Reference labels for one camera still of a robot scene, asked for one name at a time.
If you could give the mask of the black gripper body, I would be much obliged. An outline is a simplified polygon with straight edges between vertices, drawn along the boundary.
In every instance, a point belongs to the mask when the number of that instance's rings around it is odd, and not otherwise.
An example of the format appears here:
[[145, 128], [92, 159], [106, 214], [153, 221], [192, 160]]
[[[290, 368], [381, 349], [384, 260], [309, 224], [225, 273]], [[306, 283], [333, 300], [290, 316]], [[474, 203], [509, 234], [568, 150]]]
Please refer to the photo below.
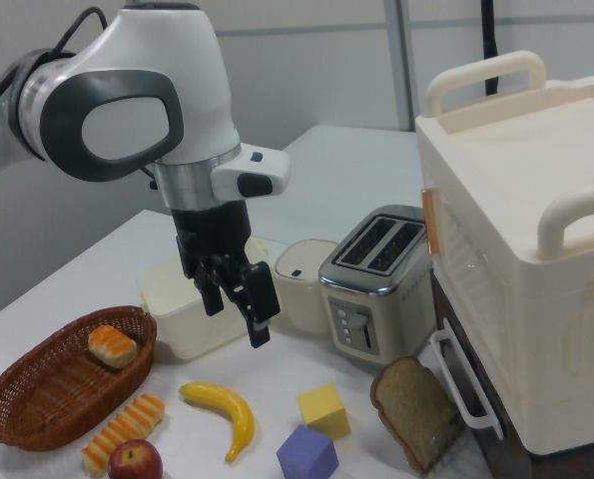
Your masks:
[[235, 287], [249, 264], [245, 245], [251, 235], [245, 201], [201, 211], [172, 210], [182, 269], [199, 284]]

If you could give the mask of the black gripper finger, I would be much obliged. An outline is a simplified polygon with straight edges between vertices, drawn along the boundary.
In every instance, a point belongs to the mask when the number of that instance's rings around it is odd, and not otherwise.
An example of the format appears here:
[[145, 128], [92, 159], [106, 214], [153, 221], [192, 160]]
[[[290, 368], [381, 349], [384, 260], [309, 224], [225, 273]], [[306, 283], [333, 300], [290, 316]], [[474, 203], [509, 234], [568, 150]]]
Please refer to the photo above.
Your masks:
[[209, 280], [199, 282], [199, 292], [207, 316], [214, 316], [224, 309], [221, 288], [217, 284]]
[[281, 312], [270, 266], [265, 261], [243, 263], [227, 259], [222, 271], [222, 289], [242, 314], [252, 348], [270, 339], [270, 324]]

